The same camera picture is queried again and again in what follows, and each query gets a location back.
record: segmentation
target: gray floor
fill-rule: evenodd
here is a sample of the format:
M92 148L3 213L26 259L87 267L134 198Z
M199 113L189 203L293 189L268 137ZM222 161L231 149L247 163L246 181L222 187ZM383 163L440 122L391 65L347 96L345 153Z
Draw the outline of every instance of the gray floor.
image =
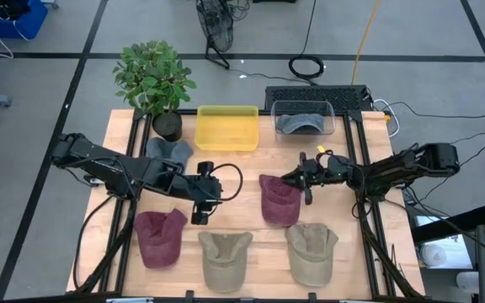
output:
M61 8L50 10L35 40L9 41L11 49L18 53L81 52L101 0L59 2ZM485 36L485 0L470 0L470 4ZM372 5L371 0L317 0L306 52L355 54ZM254 4L248 17L235 23L235 39L228 52L300 52L311 9L312 2L302 0L297 4ZM91 51L114 53L134 42L165 39L182 54L202 53L205 38L198 24L191 0L109 0ZM363 54L484 55L459 0L383 0ZM198 85L190 92L192 102L184 104L187 108L202 104L263 107L267 86L301 85L240 78L238 73L204 60L184 64L192 68L192 79ZM291 77L284 60L236 60L231 64L246 72ZM101 143L110 110L128 107L114 96L114 65L111 59L87 60L65 132L79 131ZM350 82L352 61L325 61L325 65L317 83ZM13 97L10 108L0 108L0 273L76 66L77 59L0 59L0 93ZM362 61L357 83L368 85L374 98L403 101L420 113L485 113L485 62ZM414 142L454 141L485 131L485 119L421 118L401 105L394 109L402 127L392 139L395 151ZM485 136L459 143L461 161L484 145ZM421 179L414 188L423 195L436 182ZM87 200L87 188L65 172L50 170L5 298L64 292ZM435 190L427 203L451 215L485 205L485 151ZM469 301L469 295L454 286L455 274L424 271L429 295Z

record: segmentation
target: maroon cap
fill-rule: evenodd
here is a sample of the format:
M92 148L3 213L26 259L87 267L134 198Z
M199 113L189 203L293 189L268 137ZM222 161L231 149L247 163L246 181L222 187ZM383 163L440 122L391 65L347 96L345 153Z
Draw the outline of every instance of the maroon cap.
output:
M141 259L147 268L165 268L181 254L183 226L188 219L179 210L170 213L146 211L134 221Z
M277 226L292 226L299 220L301 191L284 184L281 178L259 175L261 213L265 221Z

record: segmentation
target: yellow plastic bin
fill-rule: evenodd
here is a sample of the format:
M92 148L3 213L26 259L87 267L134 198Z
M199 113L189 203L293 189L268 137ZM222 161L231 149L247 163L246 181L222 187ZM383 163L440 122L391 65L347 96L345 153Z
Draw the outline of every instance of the yellow plastic bin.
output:
M195 145L202 151L249 152L258 144L257 107L203 105L198 108Z

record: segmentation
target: yellow cable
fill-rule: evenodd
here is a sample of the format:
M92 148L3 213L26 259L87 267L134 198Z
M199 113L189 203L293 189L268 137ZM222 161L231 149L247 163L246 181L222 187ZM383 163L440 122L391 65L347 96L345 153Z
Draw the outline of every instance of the yellow cable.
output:
M376 12L380 4L381 4L381 0L376 0L374 4L374 9L371 11L370 21L368 21L368 25L366 25L366 30L364 32L364 35L362 36L362 41L360 42L359 50L357 51L357 56L354 59L353 76L351 77L351 85L354 85L354 80L357 78L357 67L359 66L360 52L362 51L362 47L366 42L366 36L368 36L368 32L370 31L371 24L374 22L374 17L376 16Z

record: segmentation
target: black plant pot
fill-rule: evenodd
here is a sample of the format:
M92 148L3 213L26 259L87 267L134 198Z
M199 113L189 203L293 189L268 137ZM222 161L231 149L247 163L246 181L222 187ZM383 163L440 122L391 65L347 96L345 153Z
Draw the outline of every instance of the black plant pot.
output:
M153 130L168 142L175 142L183 135L183 120L176 112L161 113L152 120Z

